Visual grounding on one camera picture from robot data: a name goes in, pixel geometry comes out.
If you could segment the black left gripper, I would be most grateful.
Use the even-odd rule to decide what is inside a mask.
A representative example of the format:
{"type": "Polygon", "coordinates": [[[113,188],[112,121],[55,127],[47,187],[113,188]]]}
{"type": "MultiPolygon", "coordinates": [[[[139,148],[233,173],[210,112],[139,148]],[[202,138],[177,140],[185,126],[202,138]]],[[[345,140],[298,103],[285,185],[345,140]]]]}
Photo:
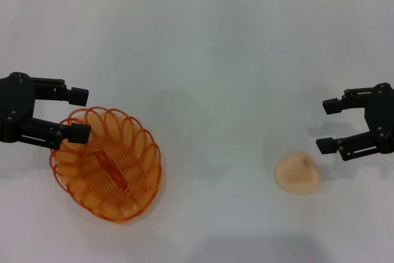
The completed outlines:
{"type": "Polygon", "coordinates": [[[22,142],[58,150],[64,140],[86,144],[91,126],[52,123],[33,116],[37,100],[66,101],[70,105],[87,105],[89,91],[68,89],[62,79],[30,78],[14,72],[1,78],[1,142],[22,142]]]}

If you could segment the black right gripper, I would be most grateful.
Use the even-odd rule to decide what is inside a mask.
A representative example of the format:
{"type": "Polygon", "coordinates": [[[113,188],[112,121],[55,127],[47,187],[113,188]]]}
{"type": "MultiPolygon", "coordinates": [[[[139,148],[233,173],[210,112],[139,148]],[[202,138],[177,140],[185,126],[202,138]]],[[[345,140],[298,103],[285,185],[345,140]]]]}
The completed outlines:
{"type": "Polygon", "coordinates": [[[362,108],[369,132],[340,139],[317,139],[322,155],[338,152],[348,161],[377,153],[393,153],[393,88],[389,83],[346,89],[340,99],[324,100],[323,108],[327,115],[362,108]]]}

